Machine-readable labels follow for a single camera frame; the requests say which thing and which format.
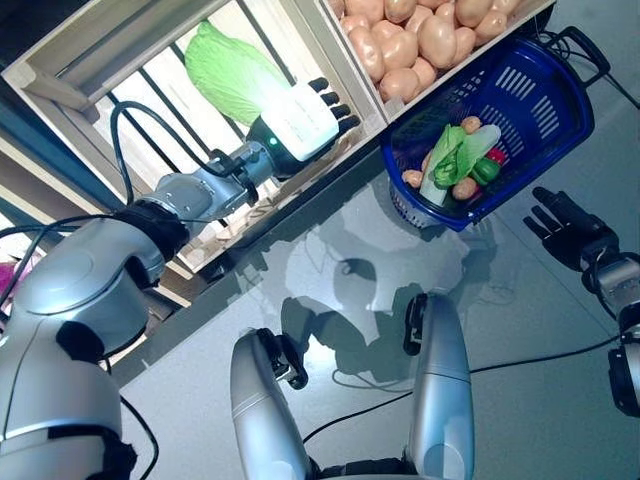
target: wire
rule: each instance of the wire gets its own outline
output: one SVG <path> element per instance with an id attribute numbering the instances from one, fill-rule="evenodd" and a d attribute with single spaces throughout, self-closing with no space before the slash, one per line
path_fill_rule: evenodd
<path id="1" fill-rule="evenodd" d="M 605 345 L 609 345 L 610 343 L 615 342 L 619 338 L 620 338 L 620 335 L 614 335 L 613 337 L 608 338 L 607 340 L 604 340 L 600 343 L 596 343 L 595 345 L 591 345 L 589 347 L 581 348 L 580 350 L 574 350 L 573 352 L 558 353 L 556 355 L 547 355 L 545 357 L 531 358 L 529 360 L 518 360 L 515 362 L 499 363 L 497 365 L 490 365 L 488 367 L 476 368 L 474 370 L 471 370 L 469 373 L 475 374 L 475 373 L 489 372 L 491 370 L 498 370 L 500 368 L 516 367 L 518 365 L 529 365 L 531 363 L 548 362 L 550 360 L 558 360 L 560 358 L 573 357 L 576 355 L 581 355 L 583 353 L 591 352 L 593 350 L 602 348 Z"/>
<path id="2" fill-rule="evenodd" d="M 164 130 L 169 135 L 171 135 L 171 137 L 178 143 L 178 145 L 180 145 L 180 147 L 187 153 L 187 155 L 191 157 L 191 160 L 193 160 L 200 168 L 202 168 L 207 173 L 210 173 L 211 175 L 214 175 L 216 177 L 222 176 L 218 172 L 213 170 L 211 167 L 209 167 L 205 162 L 200 160 L 200 158 L 189 147 L 189 145 L 187 145 L 187 143 L 182 139 L 182 137 L 180 137 L 180 135 L 178 135 L 178 133 L 171 127 L 171 125 L 169 125 L 156 112 L 154 112 L 149 107 L 139 102 L 133 102 L 129 100 L 120 102 L 113 108 L 113 111 L 111 112 L 110 127 L 111 127 L 111 140 L 113 143 L 113 149 L 115 151 L 116 161 L 118 162 L 118 168 L 120 169 L 120 174 L 122 175 L 122 180 L 124 181 L 124 186 L 127 193 L 127 205 L 130 205 L 133 202 L 134 193 L 133 193 L 133 185 L 131 183 L 131 177 L 129 176 L 129 171 L 127 170 L 127 164 L 124 161 L 124 158 L 122 156 L 122 147 L 120 145 L 120 135 L 118 133 L 118 119 L 120 118 L 120 114 L 129 108 L 140 110 L 146 113 L 147 115 L 149 115 L 151 118 L 153 118 L 158 124 L 160 124 L 162 128 L 164 128 Z"/>
<path id="3" fill-rule="evenodd" d="M 528 360 L 518 360 L 518 361 L 515 361 L 515 362 L 499 363 L 497 365 L 490 365 L 490 366 L 487 366 L 487 367 L 476 368 L 474 370 L 471 370 L 469 373 L 471 375 L 473 375 L 473 374 L 476 374 L 476 373 L 488 372 L 488 371 L 491 371 L 491 370 L 498 370 L 498 369 L 501 369 L 501 368 L 515 367 L 515 366 L 518 366 L 518 365 L 527 365 L 527 364 L 532 364 L 532 363 L 548 362 L 550 360 L 557 360 L 557 359 L 560 359 L 560 358 L 567 358 L 567 357 L 572 357 L 572 356 L 575 356 L 575 355 L 581 355 L 583 353 L 591 352 L 593 350 L 597 350 L 599 348 L 602 348 L 605 345 L 613 343 L 618 338 L 620 338 L 620 336 L 619 335 L 615 335 L 615 336 L 613 336 L 613 337 L 611 337 L 611 338 L 609 338 L 609 339 L 607 339 L 607 340 L 605 340 L 603 342 L 596 343 L 595 345 L 591 345 L 591 346 L 586 347 L 586 348 L 581 348 L 579 350 L 574 350 L 572 352 L 559 353 L 559 354 L 556 354 L 556 355 L 547 355 L 547 356 L 544 356 L 544 357 L 531 358 L 531 359 L 528 359 Z M 336 418 L 335 420 L 331 420 L 330 422 L 325 423 L 324 425 L 316 428 L 313 432 L 311 432 L 309 435 L 307 435 L 304 438 L 304 440 L 302 440 L 302 443 L 303 444 L 307 443 L 309 440 L 311 440 L 313 437 L 315 437 L 318 433 L 320 433 L 323 430 L 331 427 L 332 425 L 335 425 L 336 423 L 340 423 L 340 422 L 343 422 L 345 420 L 350 420 L 352 418 L 359 417 L 360 415 L 364 415 L 365 413 L 373 412 L 374 410 L 377 410 L 379 408 L 385 407 L 385 406 L 390 405 L 392 403 L 398 402 L 398 401 L 402 400 L 403 398 L 407 398 L 409 395 L 412 395 L 412 394 L 413 394 L 413 391 L 405 393 L 405 394 L 400 395 L 398 397 L 394 397 L 391 400 L 387 400 L 386 402 L 379 403 L 379 404 L 374 405 L 373 407 L 369 407 L 369 408 L 367 408 L 365 410 L 360 410 L 358 412 L 351 413 L 349 415 L 345 415 L 345 416 L 340 417 L 340 418 Z"/>
<path id="4" fill-rule="evenodd" d="M 351 418 L 359 417 L 360 415 L 364 415 L 365 413 L 373 412 L 374 410 L 377 410 L 378 408 L 382 408 L 382 407 L 387 406 L 387 405 L 389 405 L 391 403 L 394 403 L 394 402 L 397 402 L 399 400 L 402 400 L 403 398 L 407 398 L 409 395 L 413 395 L 413 392 L 404 393 L 404 394 L 400 395 L 399 397 L 395 397 L 395 398 L 392 398 L 391 400 L 387 400 L 386 402 L 379 403 L 378 405 L 374 405 L 373 407 L 367 408 L 366 410 L 360 410 L 359 412 L 352 413 L 350 415 L 345 415 L 344 417 L 336 418 L 335 420 L 331 420 L 329 423 L 325 423 L 321 427 L 316 428 L 313 432 L 311 432 L 309 435 L 304 437 L 304 440 L 302 440 L 302 443 L 303 444 L 307 443 L 309 440 L 311 440 L 313 437 L 315 437 L 318 433 L 322 432 L 324 429 L 329 428 L 332 425 L 335 425 L 336 423 L 340 423 L 340 422 L 343 422 L 345 420 L 349 420 Z"/>
<path id="5" fill-rule="evenodd" d="M 335 369 L 333 371 L 333 373 L 331 373 L 331 380 L 333 380 L 334 383 L 340 385 L 341 387 L 353 388 L 353 389 L 356 389 L 356 390 L 380 390 L 380 391 L 387 392 L 387 393 L 407 393 L 407 392 L 411 391 L 411 389 L 408 389 L 408 390 L 392 390 L 391 388 L 389 388 L 389 387 L 393 387 L 394 385 L 397 385 L 397 384 L 401 383 L 402 380 L 395 380 L 395 381 L 388 382 L 388 383 L 383 384 L 383 385 L 378 385 L 376 383 L 370 382 L 369 380 L 364 378 L 359 373 L 354 374 L 353 375 L 354 377 L 356 377 L 361 382 L 363 382 L 363 383 L 365 383 L 367 385 L 367 386 L 364 386 L 364 385 L 355 385 L 353 383 L 341 382 L 340 380 L 338 380 L 338 373 L 340 373 L 340 370 Z"/>
<path id="6" fill-rule="evenodd" d="M 147 437 L 149 437 L 149 440 L 151 441 L 151 444 L 153 446 L 153 458 L 151 458 L 151 462 L 149 462 L 147 469 L 144 471 L 144 473 L 140 477 L 140 480 L 145 480 L 146 478 L 149 477 L 149 474 L 151 473 L 153 468 L 156 466 L 156 463 L 158 462 L 158 457 L 160 456 L 160 445 L 158 445 L 158 440 L 156 439 L 156 436 L 153 434 L 153 431 L 151 430 L 151 428 L 149 427 L 149 424 L 145 421 L 142 415 L 140 415 L 140 413 L 135 409 L 135 407 L 131 405 L 127 401 L 127 399 L 124 398 L 122 395 L 120 395 L 120 402 L 125 407 L 127 407 L 127 410 L 129 410 L 129 412 L 131 412 L 131 415 L 135 417 L 135 419 L 138 421 L 138 423 L 140 424 L 144 432 L 147 434 Z"/>
<path id="7" fill-rule="evenodd" d="M 538 39 L 540 41 L 542 41 L 542 37 L 547 37 L 550 40 L 555 39 L 558 36 L 557 33 L 554 32 L 550 32 L 547 30 L 544 30 L 542 32 L 538 33 Z M 580 52 L 574 52 L 573 50 L 571 50 L 571 47 L 569 45 L 569 42 L 565 39 L 565 38 L 560 38 L 558 39 L 558 43 L 557 46 L 551 47 L 551 50 L 553 50 L 555 53 L 557 53 L 561 58 L 563 58 L 564 60 L 569 60 L 571 56 L 574 57 L 579 57 L 585 60 L 588 60 L 589 62 L 593 63 L 593 60 L 588 56 L 585 55 L 584 53 L 580 53 Z M 636 108 L 636 110 L 640 110 L 640 102 L 638 102 L 638 100 L 636 100 L 621 84 L 620 82 L 618 82 L 618 80 L 615 79 L 615 77 L 611 74 L 611 73 L 606 73 L 604 75 L 604 78 L 616 89 L 618 90 L 618 92 L 625 97 L 627 100 L 629 100 L 629 102 Z"/>
<path id="8" fill-rule="evenodd" d="M 66 218 L 66 219 L 63 219 L 63 220 L 58 220 L 57 222 L 50 223 L 49 225 L 39 225 L 38 228 L 37 228 L 37 230 L 39 230 L 38 235 L 36 235 L 36 237 L 33 239 L 31 244 L 29 245 L 29 248 L 27 248 L 27 251 L 25 252 L 24 257 L 22 258 L 22 260 L 18 264 L 18 267 L 16 268 L 15 272 L 13 273 L 13 276 L 11 277 L 11 280 L 9 281 L 9 284 L 7 285 L 7 287 L 2 292 L 2 295 L 0 295 L 0 305 L 3 305 L 4 302 L 6 302 L 7 299 L 9 298 L 9 295 L 11 294 L 11 292 L 15 288 L 16 284 L 18 283 L 18 280 L 20 279 L 20 276 L 24 272 L 24 269 L 27 267 L 27 265 L 29 263 L 29 260 L 31 259 L 31 256 L 36 251 L 36 248 L 38 247 L 38 244 L 47 235 L 47 233 L 49 233 L 51 231 L 54 231 L 58 227 L 61 227 L 61 226 L 65 225 L 65 224 L 67 224 L 67 223 L 81 222 L 81 221 L 84 221 L 84 220 L 92 220 L 92 219 L 95 219 L 95 218 L 110 218 L 110 216 L 109 215 L 102 215 L 102 214 L 98 214 L 98 215 L 81 215 L 81 216 L 78 216 L 78 217 L 71 217 L 71 218 Z M 9 230 L 13 231 L 13 230 L 20 229 L 20 228 L 27 228 L 27 227 L 12 227 Z M 33 225 L 29 225 L 28 228 L 31 229 L 31 230 L 36 230 Z M 2 233 L 4 233 L 4 230 L 2 232 L 0 232 L 0 238 L 5 236 L 5 235 L 2 235 Z"/>
<path id="9" fill-rule="evenodd" d="M 46 225 L 21 225 L 18 227 L 8 227 L 3 230 L 0 230 L 0 239 L 4 237 L 8 237 L 9 235 L 15 235 L 18 233 L 28 233 L 28 232 L 37 232 L 42 230 Z M 77 226 L 60 226 L 53 229 L 56 232 L 74 232 L 77 230 Z"/>

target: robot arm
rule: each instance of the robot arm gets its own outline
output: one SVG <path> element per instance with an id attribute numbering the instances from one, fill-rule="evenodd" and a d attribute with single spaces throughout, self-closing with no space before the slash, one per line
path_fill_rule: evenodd
<path id="1" fill-rule="evenodd" d="M 99 360 L 142 334 L 140 290 L 207 222 L 255 202 L 256 186 L 302 170 L 359 123 L 347 107 L 329 108 L 338 99 L 318 94 L 327 87 L 325 79 L 293 87 L 239 150 L 214 151 L 206 170 L 163 178 L 113 218 L 74 232 L 33 270 L 0 339 L 2 478 L 129 478 L 136 456 L 120 441 L 118 386 Z"/>
<path id="2" fill-rule="evenodd" d="M 598 296 L 616 320 L 621 346 L 609 352 L 609 380 L 616 406 L 640 417 L 640 256 L 620 252 L 618 236 L 602 220 L 586 213 L 564 192 L 533 190 L 541 207 L 532 208 L 525 224 L 554 258 L 582 272 L 585 288 Z"/>

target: wooden crate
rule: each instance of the wooden crate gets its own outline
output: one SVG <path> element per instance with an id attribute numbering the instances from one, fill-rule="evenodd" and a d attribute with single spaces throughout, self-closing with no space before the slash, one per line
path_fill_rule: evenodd
<path id="1" fill-rule="evenodd" d="M 93 0 L 32 47 L 6 69 L 3 76 L 121 199 L 125 198 L 124 188 L 108 132 L 105 131 L 108 113 L 105 95 L 124 85 L 140 67 L 149 65 L 148 68 L 152 68 L 152 63 L 166 55 L 173 42 L 184 48 L 202 19 L 209 18 L 225 33 L 234 36 L 237 32 L 231 27 L 238 22 L 229 21 L 234 14 L 233 9 L 245 7 L 260 23 L 282 59 L 288 62 L 287 66 L 292 69 L 296 80 L 308 81 L 320 74 L 329 79 L 342 100 L 363 119 L 363 126 L 298 176 L 283 184 L 270 182 L 263 187 L 258 204 L 253 208 L 243 208 L 227 218 L 227 227 L 208 227 L 180 254 L 180 260 L 190 270 L 181 273 L 188 275 L 220 255 L 248 229 L 291 201 L 385 126 L 376 101 L 362 91 L 359 74 L 349 59 L 345 55 L 330 58 L 317 38 L 303 38 L 298 33 L 294 23 L 300 15 L 299 3 L 304 2 Z M 325 20 L 319 28 L 328 32 L 331 26 Z M 262 47 L 256 39 L 255 35 L 249 38 L 257 47 Z M 145 98 L 137 100 L 148 104 Z M 202 97 L 198 101 L 208 105 Z M 227 128 L 221 117 L 215 120 L 219 128 Z M 231 150 L 234 145 L 229 143 L 228 135 L 221 137 L 224 138 L 211 148 Z M 147 161 L 144 155 L 136 157 L 127 151 L 126 138 L 123 144 L 125 158 L 130 162 L 135 193 L 149 192 L 160 176 L 168 172 L 156 160 L 152 165 L 154 162 Z"/>
<path id="2" fill-rule="evenodd" d="M 208 226 L 183 249 L 179 263 L 172 264 L 175 271 L 189 277 L 377 136 L 407 108 L 553 3 L 523 0 L 504 35 L 476 51 L 411 104 L 399 108 L 381 101 L 326 0 L 92 0 L 7 68 L 3 77 L 121 199 L 125 195 L 108 135 L 112 106 L 107 95 L 118 92 L 154 108 L 150 95 L 142 92 L 135 98 L 133 93 L 141 67 L 167 72 L 171 77 L 167 85 L 179 85 L 173 88 L 181 92 L 178 100 L 187 91 L 195 91 L 184 83 L 184 69 L 168 56 L 172 45 L 186 47 L 201 20 L 208 18 L 226 34 L 239 36 L 264 51 L 257 30 L 246 27 L 245 17 L 250 12 L 297 81 L 309 81 L 319 74 L 329 79 L 341 99 L 362 119 L 362 126 L 296 177 L 282 184 L 267 182 L 261 188 L 260 201 L 225 219 L 226 226 Z M 230 152 L 239 140 L 234 140 L 224 119 L 197 93 L 189 95 L 188 101 L 182 102 L 189 113 L 185 117 L 194 128 L 206 119 L 208 134 L 222 132 L 208 137 L 214 143 L 208 146 Z M 125 125 L 121 129 L 134 191 L 138 195 L 149 192 L 168 171 L 149 148 L 135 141 Z M 155 130 L 154 138 L 156 133 L 159 139 L 165 135 Z M 176 155 L 176 164 L 183 165 L 175 147 L 167 148 Z"/>
<path id="3" fill-rule="evenodd" d="M 533 17 L 538 15 L 543 10 L 546 10 L 548 7 L 552 6 L 556 0 L 522 0 L 518 8 L 509 16 L 509 23 L 507 30 L 494 38 L 489 43 L 483 45 L 481 48 L 475 50 L 465 61 L 457 65 L 455 68 L 447 71 L 445 75 L 442 75 L 438 78 L 433 85 L 427 88 L 424 92 L 418 95 L 415 99 L 413 99 L 409 104 L 403 105 L 402 102 L 389 101 L 386 104 L 380 98 L 376 88 L 373 85 L 373 82 L 367 75 L 364 67 L 358 60 L 358 57 L 351 45 L 351 42 L 347 38 L 347 36 L 342 31 L 340 27 L 339 20 L 335 17 L 331 8 L 329 7 L 329 3 L 327 0 L 314 0 L 314 2 L 299 2 L 300 8 L 302 10 L 303 17 L 307 18 L 307 20 L 316 24 L 321 20 L 321 18 L 328 19 L 329 23 L 332 26 L 333 36 L 338 38 L 341 43 L 341 50 L 348 56 L 351 61 L 353 68 L 358 72 L 360 76 L 360 83 L 363 88 L 371 95 L 371 97 L 375 100 L 377 108 L 380 110 L 382 115 L 385 118 L 385 121 L 390 123 L 406 112 L 408 109 L 417 104 L 420 100 L 428 96 L 431 92 L 437 89 L 440 85 L 446 82 L 449 78 L 454 76 L 460 70 L 462 70 L 469 63 L 473 62 L 476 58 L 482 55 L 484 52 L 492 48 L 494 45 L 499 43 L 509 34 L 513 33 L 517 28 L 521 27 L 525 22 L 531 20 Z"/>

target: red vegetable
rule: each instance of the red vegetable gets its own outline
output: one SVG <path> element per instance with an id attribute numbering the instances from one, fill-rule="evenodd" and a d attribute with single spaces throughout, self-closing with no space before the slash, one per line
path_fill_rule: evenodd
<path id="1" fill-rule="evenodd" d="M 489 153 L 487 153 L 487 158 L 489 160 L 493 160 L 500 166 L 504 165 L 505 162 L 507 161 L 507 156 L 505 155 L 505 153 L 502 150 L 498 150 L 495 147 L 489 150 Z"/>

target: basket handle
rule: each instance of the basket handle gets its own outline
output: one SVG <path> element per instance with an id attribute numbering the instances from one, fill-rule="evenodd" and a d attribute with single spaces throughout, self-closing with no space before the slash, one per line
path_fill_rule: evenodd
<path id="1" fill-rule="evenodd" d="M 611 64 L 609 63 L 609 60 L 607 60 L 607 57 L 605 57 L 602 50 L 600 50 L 596 44 L 593 43 L 593 41 L 577 27 L 571 26 L 565 28 L 557 35 L 554 35 L 551 40 L 544 44 L 544 46 L 545 48 L 550 49 L 553 45 L 557 44 L 564 38 L 570 38 L 573 40 L 584 51 L 587 57 L 589 57 L 589 61 L 598 69 L 598 71 L 589 80 L 580 79 L 584 88 L 590 87 L 609 73 L 611 70 Z"/>

